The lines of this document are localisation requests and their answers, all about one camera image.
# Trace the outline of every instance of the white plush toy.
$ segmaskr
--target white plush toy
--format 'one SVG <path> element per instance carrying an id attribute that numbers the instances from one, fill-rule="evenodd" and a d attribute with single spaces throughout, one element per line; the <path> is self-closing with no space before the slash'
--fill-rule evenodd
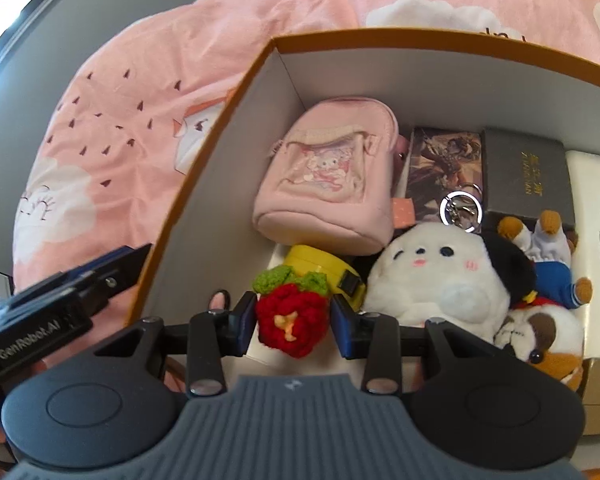
<path id="1" fill-rule="evenodd" d="M 535 273 L 514 244 L 438 222 L 416 225 L 380 255 L 363 309 L 401 325 L 442 317 L 493 343 L 510 304 L 531 292 Z"/>

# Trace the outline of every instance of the book cover illustration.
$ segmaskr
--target book cover illustration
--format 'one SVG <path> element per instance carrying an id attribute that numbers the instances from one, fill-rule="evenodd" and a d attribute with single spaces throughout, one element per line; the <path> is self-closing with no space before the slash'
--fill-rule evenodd
<path id="1" fill-rule="evenodd" d="M 413 200 L 417 222 L 440 222 L 440 203 L 452 191 L 466 191 L 480 201 L 470 184 L 482 189 L 480 134 L 413 129 L 407 197 Z"/>

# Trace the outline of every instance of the brown plush feet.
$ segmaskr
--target brown plush feet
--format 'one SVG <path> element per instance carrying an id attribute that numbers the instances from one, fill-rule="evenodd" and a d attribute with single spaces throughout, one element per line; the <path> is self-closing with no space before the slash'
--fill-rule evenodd
<path id="1" fill-rule="evenodd" d="M 540 227 L 542 231 L 548 235 L 555 235 L 562 225 L 562 219 L 560 213 L 555 211 L 542 211 L 540 215 Z"/>
<path id="2" fill-rule="evenodd" d="M 515 216 L 505 216 L 498 223 L 498 234 L 507 240 L 513 240 L 523 228 L 522 221 Z"/>
<path id="3" fill-rule="evenodd" d="M 565 232 L 565 235 L 567 237 L 567 243 L 569 244 L 569 250 L 571 251 L 571 254 L 573 254 L 578 246 L 578 233 L 576 231 L 567 231 Z"/>
<path id="4" fill-rule="evenodd" d="M 576 297 L 580 303 L 589 303 L 593 297 L 593 285 L 589 278 L 579 278 L 576 282 Z"/>

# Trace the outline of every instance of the pink backpack pouch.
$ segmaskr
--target pink backpack pouch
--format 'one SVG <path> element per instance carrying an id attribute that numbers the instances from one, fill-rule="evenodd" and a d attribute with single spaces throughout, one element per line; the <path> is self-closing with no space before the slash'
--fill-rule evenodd
<path id="1" fill-rule="evenodd" d="M 394 232 L 398 124 L 364 97 L 323 101 L 279 143 L 256 197 L 255 228 L 280 244 L 334 254 L 382 250 Z"/>

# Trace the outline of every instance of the metal key ring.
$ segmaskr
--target metal key ring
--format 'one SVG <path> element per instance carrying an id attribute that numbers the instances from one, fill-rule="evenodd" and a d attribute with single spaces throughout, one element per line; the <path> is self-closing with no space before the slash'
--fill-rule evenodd
<path id="1" fill-rule="evenodd" d="M 449 202 L 451 202 L 457 196 L 466 197 L 472 202 L 474 202 L 478 215 L 477 224 L 480 225 L 482 223 L 482 206 L 480 205 L 480 202 L 478 202 L 478 199 L 475 196 L 473 196 L 470 193 L 467 193 L 466 191 L 452 191 L 442 199 L 442 201 L 440 202 L 440 219 L 442 220 L 442 223 L 444 225 L 455 225 L 449 222 L 449 220 L 446 218 L 446 208 Z M 468 233 L 472 233 L 475 231 L 475 229 L 475 225 L 472 225 L 468 229 L 465 229 L 465 231 Z"/>
<path id="2" fill-rule="evenodd" d="M 474 184 L 473 182 L 465 182 L 464 184 L 460 184 L 460 186 L 458 186 L 459 189 L 462 189 L 463 187 L 471 187 L 475 189 L 478 193 L 480 193 L 480 200 L 482 200 L 482 188 L 480 188 L 480 186 Z"/>

